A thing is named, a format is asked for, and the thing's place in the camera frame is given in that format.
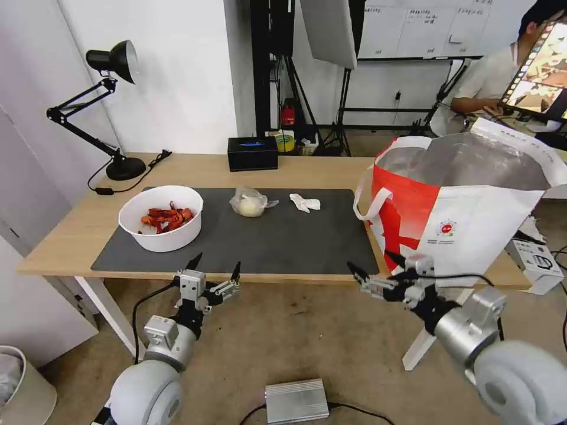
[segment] concrete floor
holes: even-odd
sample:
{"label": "concrete floor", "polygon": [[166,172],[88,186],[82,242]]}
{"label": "concrete floor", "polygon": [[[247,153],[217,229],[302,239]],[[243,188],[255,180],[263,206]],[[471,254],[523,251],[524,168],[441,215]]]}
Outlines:
{"label": "concrete floor", "polygon": [[[375,153],[390,136],[368,132],[357,154]],[[567,204],[542,203],[535,215],[549,247],[567,244]],[[107,280],[123,311],[163,282]],[[560,288],[544,297],[509,292],[506,336],[536,344],[565,360]],[[169,315],[175,291],[147,302],[139,325],[153,313]],[[206,318],[189,369],[182,375],[183,411],[175,425],[237,424],[263,403],[265,384],[321,377],[330,401],[380,412],[397,425],[497,424],[472,387],[435,344],[412,372],[401,358],[421,329],[400,305],[379,302],[357,286],[243,285],[240,295]],[[106,323],[100,333],[42,369],[59,394],[48,425],[88,425],[106,402],[131,356]],[[265,424],[265,411],[247,423]],[[379,419],[339,409],[318,424],[377,424]]]}

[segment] power cord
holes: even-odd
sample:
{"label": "power cord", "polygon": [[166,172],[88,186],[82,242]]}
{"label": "power cord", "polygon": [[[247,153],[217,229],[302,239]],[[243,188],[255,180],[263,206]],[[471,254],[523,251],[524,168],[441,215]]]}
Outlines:
{"label": "power cord", "polygon": [[337,409],[337,408],[339,408],[339,407],[345,407],[345,408],[349,408],[349,409],[352,409],[352,410],[356,410],[357,412],[361,412],[361,413],[367,414],[368,416],[373,416],[373,417],[380,418],[380,419],[385,420],[386,422],[388,422],[390,425],[396,425],[396,424],[394,424],[394,422],[392,422],[392,420],[391,420],[390,418],[388,418],[388,416],[385,416],[385,415],[382,415],[382,414],[379,414],[379,413],[372,413],[371,411],[364,410],[364,409],[361,409],[361,408],[359,408],[359,407],[351,406],[351,405],[349,405],[349,404],[345,404],[345,403],[334,403],[334,402],[332,402],[332,401],[329,401],[329,402],[327,403],[327,405],[329,406],[329,411],[333,411],[333,410],[335,410],[335,409]]}
{"label": "power cord", "polygon": [[255,414],[258,410],[262,410],[263,408],[266,408],[266,404],[262,404],[261,406],[255,407],[252,410],[250,410],[246,416],[244,416],[244,418],[240,421],[240,425],[244,425],[244,422],[246,422],[250,416],[252,416],[253,414]]}
{"label": "power cord", "polygon": [[[385,415],[382,415],[382,414],[379,414],[379,413],[373,413],[373,412],[371,412],[371,411],[364,410],[364,409],[361,409],[361,408],[359,408],[359,407],[351,406],[350,404],[335,403],[335,402],[333,402],[333,401],[329,401],[329,402],[327,403],[327,406],[329,407],[329,412],[331,412],[331,411],[333,411],[333,410],[335,410],[335,409],[337,409],[337,408],[339,408],[339,407],[345,407],[345,408],[349,408],[349,409],[352,409],[352,410],[356,410],[357,412],[360,412],[360,413],[363,413],[363,414],[366,414],[366,415],[369,415],[369,416],[373,416],[373,417],[380,418],[380,419],[382,419],[382,420],[388,422],[390,425],[396,425],[396,424],[394,424],[394,422],[393,422],[390,418],[388,418],[388,416],[385,416]],[[254,409],[250,410],[250,411],[247,413],[247,415],[244,416],[244,418],[240,421],[240,424],[239,424],[239,425],[244,425],[244,423],[245,423],[253,414],[255,414],[257,411],[259,411],[259,410],[261,410],[261,409],[265,409],[265,408],[266,408],[266,404],[262,404],[261,406],[255,407]]]}
{"label": "power cord", "polygon": [[114,195],[115,193],[123,193],[123,192],[128,192],[129,190],[134,189],[136,186],[138,186],[142,180],[144,180],[144,178],[154,169],[154,167],[156,165],[158,165],[161,161],[163,161],[165,158],[167,158],[168,156],[171,155],[171,151],[166,151],[165,149],[163,149],[161,151],[160,154],[158,154],[158,156],[155,157],[155,159],[153,159],[149,164],[148,164],[148,170],[140,177],[140,179],[135,182],[132,186],[130,186],[128,189],[122,189],[122,190],[114,190],[112,188],[93,188],[90,185],[90,182],[92,181],[93,178],[95,178],[95,176],[101,172],[101,170],[106,167],[108,164],[110,164],[113,161],[113,158],[110,158],[102,167],[100,167],[97,171],[94,172],[94,174],[89,178],[89,180],[87,181],[87,186],[89,187],[89,189],[91,189],[93,192],[96,192],[99,195]]}
{"label": "power cord", "polygon": [[138,340],[138,327],[136,326],[136,315],[138,313],[138,307],[140,307],[142,303],[146,302],[150,298],[176,286],[177,283],[175,281],[171,281],[163,288],[153,291],[151,294],[146,295],[144,298],[140,299],[137,303],[134,304],[134,308],[132,309],[132,330],[134,333],[134,345],[136,348],[136,354],[134,355],[134,364],[138,364],[140,358],[140,342]]}
{"label": "power cord", "polygon": [[[494,287],[494,283],[492,283],[492,281],[489,278],[487,278],[486,276],[483,276],[481,274],[476,274],[476,273],[446,274],[444,276],[420,276],[420,277],[423,278],[423,279],[441,279],[441,280],[444,280],[444,279],[462,279],[463,277],[477,277],[477,278],[485,281],[489,286]],[[496,320],[496,325],[498,326],[498,334],[500,335],[500,340],[503,341],[504,340],[504,328],[502,327],[502,318],[498,318]]]}
{"label": "power cord", "polygon": [[[567,270],[567,267],[565,267],[563,264],[561,264],[560,262],[557,261],[557,257],[559,254],[567,254],[567,251],[565,251],[565,249],[567,249],[567,245],[565,245],[564,247],[562,247],[560,250],[558,251],[551,251],[552,254],[555,254],[553,256],[553,258],[555,259],[555,262],[557,263],[557,265],[559,267],[561,267],[564,270]],[[565,288],[565,285],[563,284],[563,282],[560,283],[561,288],[563,289],[563,292],[565,294],[565,296],[567,296],[567,289]],[[563,347],[565,348],[565,352],[567,353],[567,310],[565,311],[565,319],[563,320]]]}

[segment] lamp base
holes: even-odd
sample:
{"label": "lamp base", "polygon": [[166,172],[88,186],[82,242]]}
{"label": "lamp base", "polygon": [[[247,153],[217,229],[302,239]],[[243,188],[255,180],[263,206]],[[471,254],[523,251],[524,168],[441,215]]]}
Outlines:
{"label": "lamp base", "polygon": [[110,180],[130,180],[142,175],[146,165],[139,158],[127,158],[122,155],[114,157],[112,163],[106,167],[106,175]]}

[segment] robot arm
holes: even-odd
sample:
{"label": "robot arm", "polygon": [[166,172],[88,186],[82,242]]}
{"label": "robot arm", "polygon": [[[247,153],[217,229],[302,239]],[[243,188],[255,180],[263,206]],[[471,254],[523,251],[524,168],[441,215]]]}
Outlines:
{"label": "robot arm", "polygon": [[506,304],[500,291],[485,287],[461,306],[437,293],[431,257],[397,260],[405,270],[388,279],[348,266],[362,292],[402,302],[423,320],[503,423],[556,425],[567,420],[565,366],[540,348],[498,340],[497,321]]}
{"label": "robot arm", "polygon": [[144,360],[124,370],[110,391],[110,413],[118,425],[171,422],[181,409],[180,374],[187,368],[195,341],[201,336],[203,318],[213,306],[239,291],[239,280],[240,263],[231,278],[219,285],[207,282],[206,274],[196,270],[177,272],[173,280],[181,293],[177,313],[170,318],[150,318],[144,326],[149,340]]}

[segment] cardboard box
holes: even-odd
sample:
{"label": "cardboard box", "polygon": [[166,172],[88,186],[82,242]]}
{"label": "cardboard box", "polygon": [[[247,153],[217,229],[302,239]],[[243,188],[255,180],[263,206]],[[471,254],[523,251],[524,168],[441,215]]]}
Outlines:
{"label": "cardboard box", "polygon": [[512,239],[506,252],[532,283],[523,292],[544,295],[563,280],[563,272],[545,245]]}

